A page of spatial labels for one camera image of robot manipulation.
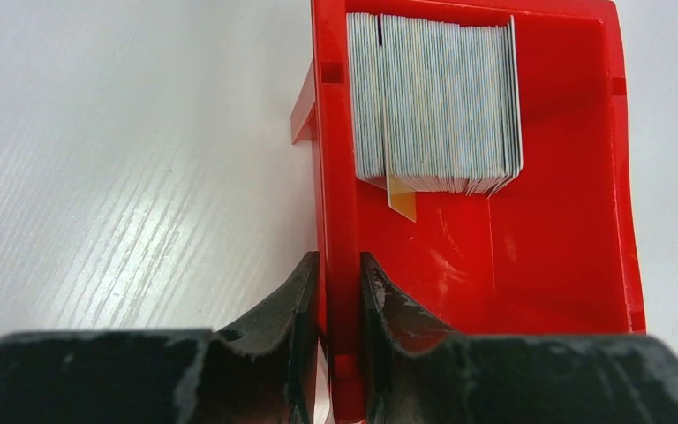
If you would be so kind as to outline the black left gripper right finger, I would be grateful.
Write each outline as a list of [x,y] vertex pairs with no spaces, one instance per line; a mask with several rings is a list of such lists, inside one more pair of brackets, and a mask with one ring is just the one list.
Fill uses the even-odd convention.
[[474,336],[360,256],[369,423],[678,423],[678,358],[654,337]]

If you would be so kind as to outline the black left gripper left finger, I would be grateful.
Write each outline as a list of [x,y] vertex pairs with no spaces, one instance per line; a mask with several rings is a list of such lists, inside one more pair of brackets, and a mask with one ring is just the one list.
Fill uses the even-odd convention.
[[0,337],[0,423],[310,423],[320,257],[219,330]]

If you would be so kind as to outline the red plastic bin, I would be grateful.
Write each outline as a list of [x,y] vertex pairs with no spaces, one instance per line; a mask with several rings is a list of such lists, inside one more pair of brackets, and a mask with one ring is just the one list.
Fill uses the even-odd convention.
[[[320,326],[334,420],[365,418],[360,255],[463,332],[645,329],[629,189],[622,33],[610,1],[314,1],[313,60],[290,117],[313,144]],[[421,193],[417,217],[355,172],[346,16],[512,23],[524,148],[492,196]]]

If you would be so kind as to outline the stack of credit cards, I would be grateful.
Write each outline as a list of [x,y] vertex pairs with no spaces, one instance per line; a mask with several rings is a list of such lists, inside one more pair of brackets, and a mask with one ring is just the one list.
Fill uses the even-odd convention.
[[516,26],[346,17],[355,173],[491,194],[524,167]]

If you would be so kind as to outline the yellow credit card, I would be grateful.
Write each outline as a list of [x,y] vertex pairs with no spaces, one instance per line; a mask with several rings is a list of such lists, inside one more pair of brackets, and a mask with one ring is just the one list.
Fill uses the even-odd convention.
[[415,223],[417,221],[416,193],[392,172],[391,128],[388,106],[385,100],[380,102],[380,113],[388,206],[396,213]]

